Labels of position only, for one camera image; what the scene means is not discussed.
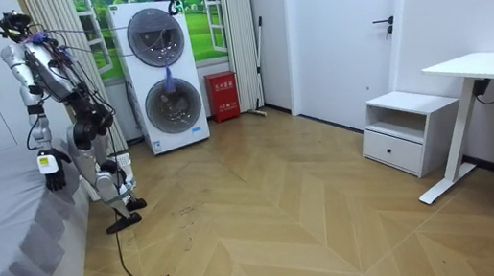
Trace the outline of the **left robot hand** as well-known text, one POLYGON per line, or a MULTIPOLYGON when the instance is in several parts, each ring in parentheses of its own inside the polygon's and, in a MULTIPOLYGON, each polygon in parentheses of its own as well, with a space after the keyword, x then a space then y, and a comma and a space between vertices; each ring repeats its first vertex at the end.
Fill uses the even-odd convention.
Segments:
POLYGON ((70 157, 66 153, 55 148, 40 150, 36 160, 39 172, 45 177, 45 187, 47 189, 54 192, 66 187, 66 178, 62 163, 71 162, 70 157))

